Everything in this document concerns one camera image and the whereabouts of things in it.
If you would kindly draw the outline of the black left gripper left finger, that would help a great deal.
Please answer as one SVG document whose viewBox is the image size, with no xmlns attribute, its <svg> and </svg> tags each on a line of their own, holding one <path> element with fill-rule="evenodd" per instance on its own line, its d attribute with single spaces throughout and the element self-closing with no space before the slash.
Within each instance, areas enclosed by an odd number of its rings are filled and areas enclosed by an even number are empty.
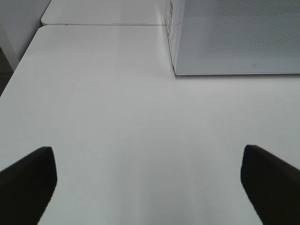
<svg viewBox="0 0 300 225">
<path fill-rule="evenodd" d="M 41 147 L 0 172 L 0 223 L 39 223 L 57 185 L 51 147 Z"/>
</svg>

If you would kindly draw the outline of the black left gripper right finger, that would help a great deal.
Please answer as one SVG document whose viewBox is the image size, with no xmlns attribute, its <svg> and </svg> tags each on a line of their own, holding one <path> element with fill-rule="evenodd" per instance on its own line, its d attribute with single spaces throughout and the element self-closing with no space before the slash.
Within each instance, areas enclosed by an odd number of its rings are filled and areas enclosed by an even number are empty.
<svg viewBox="0 0 300 225">
<path fill-rule="evenodd" d="M 244 148 L 242 186 L 264 225 L 300 223 L 300 171 L 256 145 Z"/>
</svg>

